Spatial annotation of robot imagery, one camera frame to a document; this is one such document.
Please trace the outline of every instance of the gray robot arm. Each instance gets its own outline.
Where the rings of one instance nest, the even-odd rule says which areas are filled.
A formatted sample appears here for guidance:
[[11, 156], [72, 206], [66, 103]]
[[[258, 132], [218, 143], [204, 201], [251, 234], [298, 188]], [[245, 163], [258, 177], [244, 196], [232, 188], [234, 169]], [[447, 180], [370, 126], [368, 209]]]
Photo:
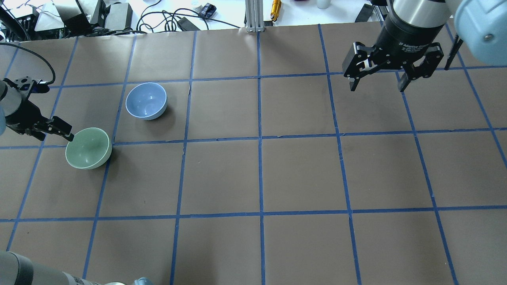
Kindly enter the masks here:
[[[354, 91], [361, 78], [381, 69], [404, 69], [398, 88], [429, 78], [444, 53], [433, 40], [454, 15], [460, 37], [472, 54], [488, 64], [507, 64], [507, 0], [389, 0], [390, 13], [372, 47], [352, 45], [343, 61], [343, 76]], [[419, 66], [414, 62], [424, 58]]]
[[[12, 44], [1, 44], [29, 51]], [[57, 134], [68, 141], [72, 141], [74, 135], [71, 133], [71, 125], [57, 116], [49, 119], [44, 117], [41, 110], [28, 100], [32, 93], [47, 93], [49, 85], [54, 82], [55, 78], [51, 65], [43, 57], [31, 53], [41, 58], [50, 67], [53, 80], [45, 82], [24, 77], [14, 81], [7, 78], [0, 81], [0, 115], [2, 115], [2, 118], [0, 118], [0, 134], [7, 126], [18, 134], [27, 134], [41, 141], [46, 137], [46, 133]]]

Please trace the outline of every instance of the white cup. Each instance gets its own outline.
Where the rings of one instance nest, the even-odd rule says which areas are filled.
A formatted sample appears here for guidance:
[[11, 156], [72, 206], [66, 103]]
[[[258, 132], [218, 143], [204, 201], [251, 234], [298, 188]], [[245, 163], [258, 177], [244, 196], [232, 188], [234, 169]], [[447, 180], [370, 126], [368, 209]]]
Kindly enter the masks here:
[[319, 9], [327, 9], [331, 5], [331, 0], [317, 0], [317, 7]]

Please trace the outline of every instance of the metal frame post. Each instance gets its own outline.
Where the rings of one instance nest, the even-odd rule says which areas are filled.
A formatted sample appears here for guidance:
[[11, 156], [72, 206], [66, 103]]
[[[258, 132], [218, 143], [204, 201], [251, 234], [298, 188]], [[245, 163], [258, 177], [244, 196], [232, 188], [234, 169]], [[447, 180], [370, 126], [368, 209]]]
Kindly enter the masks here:
[[262, 0], [245, 0], [247, 31], [264, 31], [264, 17], [262, 7]]

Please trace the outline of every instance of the bowl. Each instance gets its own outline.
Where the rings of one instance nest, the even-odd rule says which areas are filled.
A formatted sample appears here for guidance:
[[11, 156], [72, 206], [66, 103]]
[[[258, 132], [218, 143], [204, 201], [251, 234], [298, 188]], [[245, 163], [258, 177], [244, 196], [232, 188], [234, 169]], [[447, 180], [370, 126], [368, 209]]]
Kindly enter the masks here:
[[107, 133], [99, 128], [87, 128], [67, 144], [65, 158], [77, 169], [94, 169], [103, 165], [111, 156], [113, 145]]
[[139, 84], [128, 93], [125, 107], [127, 112], [136, 118], [153, 120], [167, 108], [167, 93], [157, 83]]

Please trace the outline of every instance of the yellow tool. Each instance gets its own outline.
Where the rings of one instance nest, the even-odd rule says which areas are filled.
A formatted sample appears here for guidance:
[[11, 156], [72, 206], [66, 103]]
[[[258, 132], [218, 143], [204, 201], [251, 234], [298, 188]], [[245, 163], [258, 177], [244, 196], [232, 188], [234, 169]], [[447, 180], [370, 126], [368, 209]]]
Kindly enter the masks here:
[[273, 6], [271, 7], [271, 20], [276, 22], [280, 15], [280, 8], [282, 7], [282, 0], [273, 0]]

